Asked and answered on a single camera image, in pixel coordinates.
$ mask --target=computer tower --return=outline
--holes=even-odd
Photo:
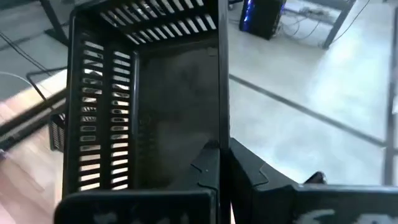
[[[271,39],[277,31],[286,0],[244,0],[239,29]]]

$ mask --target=gray floor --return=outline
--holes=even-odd
[[[357,1],[342,29],[365,2]],[[231,21],[231,135],[299,182],[322,170],[332,184],[381,184],[392,5],[371,0],[329,50],[317,47],[329,29],[324,26],[305,40],[281,32],[265,41],[238,31]],[[300,25],[298,38],[316,23]],[[7,27],[9,35],[12,29]],[[66,64],[66,47],[46,35],[21,47],[46,67]],[[0,68],[18,75],[36,70],[12,49],[0,52]],[[2,100],[26,87],[11,77],[1,77],[0,86]]]

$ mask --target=desk leg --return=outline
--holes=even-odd
[[[341,25],[343,25],[344,21],[346,20],[348,13],[353,8],[354,3],[355,3],[355,1],[350,1],[349,5],[347,6],[347,8],[340,13],[340,15],[338,16],[335,24],[331,28],[331,31],[330,31],[328,37],[326,38],[325,42],[322,45],[323,49],[328,49],[329,48],[330,44],[335,39],[337,32],[340,30]]]

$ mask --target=wooden floor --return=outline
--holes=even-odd
[[[40,89],[50,96],[65,88],[66,74],[43,81]],[[0,124],[41,102],[33,88],[0,103]],[[0,223],[52,223],[62,190],[62,154],[52,152],[48,128],[14,146],[0,161]]]

